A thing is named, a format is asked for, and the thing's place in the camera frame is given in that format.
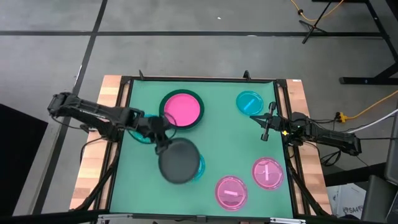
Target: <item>white cable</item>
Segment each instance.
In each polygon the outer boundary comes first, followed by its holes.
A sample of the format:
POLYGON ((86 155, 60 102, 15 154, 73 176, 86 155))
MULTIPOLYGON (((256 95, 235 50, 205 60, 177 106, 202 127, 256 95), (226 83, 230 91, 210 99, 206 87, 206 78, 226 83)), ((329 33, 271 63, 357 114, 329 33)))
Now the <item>white cable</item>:
POLYGON ((378 120, 375 121, 375 122, 372 122, 372 123, 370 123, 370 124, 368 124, 368 125, 366 125, 366 126, 363 126, 362 128, 358 128, 358 129, 355 129, 355 130, 352 130, 352 131, 348 131, 348 133, 354 133, 354 132, 360 131, 360 130, 362 130, 362 129, 368 128, 368 127, 370 127, 370 126, 372 126, 372 125, 374 125, 374 124, 376 124, 376 123, 378 123, 378 122, 380 122, 380 121, 382 121, 382 120, 384 120, 384 119, 390 117, 391 115, 393 115, 393 114, 396 113, 396 112, 398 112, 398 109, 396 109, 396 110, 394 110, 393 112, 391 112, 391 113, 385 115, 383 118, 380 118, 380 119, 378 119, 378 120))

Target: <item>green table surface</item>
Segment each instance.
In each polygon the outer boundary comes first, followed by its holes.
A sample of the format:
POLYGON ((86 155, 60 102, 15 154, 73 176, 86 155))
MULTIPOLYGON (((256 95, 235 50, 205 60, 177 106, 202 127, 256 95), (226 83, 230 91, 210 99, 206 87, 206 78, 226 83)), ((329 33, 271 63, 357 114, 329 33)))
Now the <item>green table surface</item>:
POLYGON ((176 134, 197 146, 205 158, 205 173, 199 180, 171 184, 160 174, 155 146, 124 133, 110 212, 292 218, 280 133, 270 130, 269 140, 261 141, 264 130, 236 107, 239 93, 252 90, 262 96, 265 113, 275 101, 273 84, 134 81, 129 106, 159 114, 162 98, 178 89, 194 91, 205 105, 200 123, 176 134), (272 157, 284 168, 278 189, 264 190, 252 178, 252 165, 260 157, 272 157), (215 185, 226 175, 239 177, 248 190, 245 206, 235 212, 224 210, 215 199, 215 185))

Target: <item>tripod leg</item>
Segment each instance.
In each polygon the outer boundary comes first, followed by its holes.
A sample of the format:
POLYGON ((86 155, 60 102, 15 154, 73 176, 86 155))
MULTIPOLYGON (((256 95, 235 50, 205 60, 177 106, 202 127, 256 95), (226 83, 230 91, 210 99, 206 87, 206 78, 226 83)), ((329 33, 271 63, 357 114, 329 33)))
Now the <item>tripod leg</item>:
POLYGON ((314 26, 311 26, 310 32, 308 32, 307 35, 303 39, 303 42, 302 42, 303 44, 305 44, 306 41, 308 40, 308 38, 310 38, 310 36, 311 36, 311 34, 312 34, 314 29, 315 29, 314 26))
POLYGON ((327 33, 325 30, 320 29, 320 28, 317 28, 317 27, 315 27, 315 26, 312 25, 312 24, 309 24, 309 23, 307 23, 307 22, 304 22, 303 20, 299 20, 298 22, 301 23, 301 24, 304 24, 304 25, 306 25, 306 26, 308 26, 308 27, 311 27, 311 28, 313 27, 315 30, 318 30, 318 31, 320 31, 320 32, 327 33))
POLYGON ((317 21, 315 22, 315 24, 314 24, 314 25, 311 25, 312 28, 311 28, 310 32, 308 32, 307 35, 304 37, 303 42, 302 42, 303 44, 306 43, 306 41, 308 40, 308 38, 310 37, 310 35, 312 34, 312 32, 313 32, 314 29, 317 29, 317 30, 319 30, 319 31, 321 31, 321 32, 326 32, 326 31, 324 31, 324 30, 321 30, 321 29, 317 28, 317 25, 318 25, 318 23, 319 23, 319 20, 322 19, 322 16, 323 16, 324 13, 326 12, 326 10, 328 10, 328 8, 329 8, 329 6, 330 6, 330 4, 331 4, 332 1, 333 1, 333 0, 330 0, 330 1, 329 1, 328 5, 325 7, 325 9, 324 9, 323 12, 321 13, 321 15, 319 16, 319 18, 318 18, 317 21))

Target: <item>pink object inside cup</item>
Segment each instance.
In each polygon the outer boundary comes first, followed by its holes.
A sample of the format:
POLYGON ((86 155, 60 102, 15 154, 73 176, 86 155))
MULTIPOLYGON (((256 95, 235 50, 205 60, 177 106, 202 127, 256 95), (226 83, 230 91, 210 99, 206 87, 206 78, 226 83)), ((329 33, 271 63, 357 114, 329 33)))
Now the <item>pink object inside cup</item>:
POLYGON ((266 190, 275 190, 284 180, 283 169, 273 158, 263 157, 255 161, 252 176, 257 185, 266 190))
POLYGON ((188 126, 198 119, 200 115, 200 104, 192 95, 179 93, 167 100, 164 106, 164 112, 170 123, 176 126, 188 126))
POLYGON ((225 176, 216 184, 216 200, 227 211, 237 211, 248 199, 248 190, 243 181, 235 176, 225 176))

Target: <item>yellow cable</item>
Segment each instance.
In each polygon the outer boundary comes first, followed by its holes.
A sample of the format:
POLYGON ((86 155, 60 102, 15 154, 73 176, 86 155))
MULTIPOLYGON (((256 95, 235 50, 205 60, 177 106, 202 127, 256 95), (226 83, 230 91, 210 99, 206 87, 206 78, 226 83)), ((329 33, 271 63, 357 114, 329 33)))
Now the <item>yellow cable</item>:
MULTIPOLYGON (((296 7, 296 9, 299 11, 300 8, 297 6, 296 2, 294 2, 293 0, 290 0, 290 1, 294 4, 294 6, 296 7)), ((335 6, 332 10, 330 10, 330 11, 329 11, 328 13, 326 13, 325 15, 323 15, 322 18, 325 18, 326 16, 329 16, 329 14, 331 14, 335 9, 337 9, 337 7, 339 7, 339 6, 341 5, 341 3, 343 3, 343 1, 344 1, 344 0, 341 0, 341 1, 337 4, 337 6, 335 6)), ((309 18, 305 17, 304 14, 303 14, 302 12, 300 13, 300 15, 301 15, 306 21, 315 22, 315 21, 318 20, 318 19, 309 19, 309 18)))
POLYGON ((381 103, 381 102, 383 102, 384 100, 386 100, 386 99, 388 99, 388 98, 394 96, 394 95, 397 94, 397 93, 398 93, 398 90, 395 91, 395 92, 393 92, 393 93, 391 93, 390 95, 384 97, 383 99, 381 99, 381 100, 375 102, 372 106, 366 108, 365 110, 363 110, 362 112, 360 112, 359 114, 357 114, 357 115, 355 115, 355 116, 352 116, 352 117, 345 116, 345 120, 348 120, 348 119, 355 119, 355 118, 361 116, 363 113, 367 112, 367 111, 370 110, 372 107, 378 105, 379 103, 381 103))

